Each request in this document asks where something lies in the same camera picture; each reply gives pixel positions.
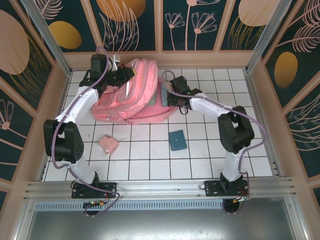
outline white tiled floor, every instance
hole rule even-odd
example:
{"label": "white tiled floor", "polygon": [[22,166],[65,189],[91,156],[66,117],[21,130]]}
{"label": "white tiled floor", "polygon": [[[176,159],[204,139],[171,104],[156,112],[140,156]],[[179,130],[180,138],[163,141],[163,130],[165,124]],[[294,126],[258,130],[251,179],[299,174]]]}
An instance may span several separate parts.
{"label": "white tiled floor", "polygon": [[[175,76],[181,74],[191,88],[200,88],[219,102],[245,107],[249,116],[255,111],[241,69],[171,69]],[[77,93],[84,71],[72,74],[64,107]],[[171,73],[166,73],[168,80]],[[261,141],[259,128],[252,124],[255,139]],[[188,148],[171,151],[168,132],[183,130]],[[84,141],[84,156],[100,180],[165,180],[219,178],[224,167],[225,150],[219,140],[218,124],[196,111],[185,116],[176,111],[162,123],[124,125],[96,121],[90,112],[83,120],[80,133]],[[119,141],[118,149],[106,156],[98,141],[109,135]],[[242,171],[250,177],[272,176],[264,146],[252,149],[242,162]],[[71,181],[66,169],[55,169],[48,162],[45,181]]]}

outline pink block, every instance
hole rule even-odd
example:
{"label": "pink block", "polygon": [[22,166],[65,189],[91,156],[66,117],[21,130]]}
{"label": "pink block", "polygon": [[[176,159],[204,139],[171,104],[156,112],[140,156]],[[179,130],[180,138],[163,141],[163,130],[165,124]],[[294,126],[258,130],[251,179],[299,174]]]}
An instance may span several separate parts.
{"label": "pink block", "polygon": [[113,154],[114,151],[119,147],[118,141],[108,135],[105,135],[101,139],[99,145],[104,149],[106,154]]}

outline blue sponge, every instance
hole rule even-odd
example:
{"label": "blue sponge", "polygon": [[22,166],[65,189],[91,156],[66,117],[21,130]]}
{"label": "blue sponge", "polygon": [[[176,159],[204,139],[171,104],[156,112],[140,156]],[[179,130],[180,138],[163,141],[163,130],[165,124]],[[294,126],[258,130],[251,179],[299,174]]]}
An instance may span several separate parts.
{"label": "blue sponge", "polygon": [[186,139],[183,130],[169,132],[169,144],[171,151],[187,149]]}

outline pink backpack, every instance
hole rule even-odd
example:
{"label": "pink backpack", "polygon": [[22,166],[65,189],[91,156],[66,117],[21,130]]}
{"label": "pink backpack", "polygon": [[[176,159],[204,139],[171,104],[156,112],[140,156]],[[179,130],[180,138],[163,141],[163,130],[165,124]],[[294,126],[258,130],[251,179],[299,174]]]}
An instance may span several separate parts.
{"label": "pink backpack", "polygon": [[[158,87],[156,61],[136,58],[126,66],[134,68],[136,76],[116,92],[113,87],[108,87],[92,106],[93,116],[101,122],[130,125],[164,121],[176,108],[162,106],[161,92],[160,103],[158,102],[157,89],[160,87]],[[146,106],[155,93],[157,93],[156,104]]]}

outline wall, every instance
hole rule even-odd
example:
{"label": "wall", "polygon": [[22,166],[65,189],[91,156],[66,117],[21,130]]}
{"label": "wall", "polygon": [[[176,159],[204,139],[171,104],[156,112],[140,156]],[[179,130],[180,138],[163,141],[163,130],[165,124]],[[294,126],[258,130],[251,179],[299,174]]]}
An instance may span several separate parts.
{"label": "wall", "polygon": [[87,69],[98,46],[120,52],[124,63],[148,58],[159,66],[243,68],[278,1],[35,2],[69,65]]}
{"label": "wall", "polygon": [[7,239],[44,159],[43,123],[66,75],[15,0],[0,2],[0,239]]}
{"label": "wall", "polygon": [[252,74],[277,158],[293,177],[314,236],[320,236],[319,16],[318,0],[298,0]]}

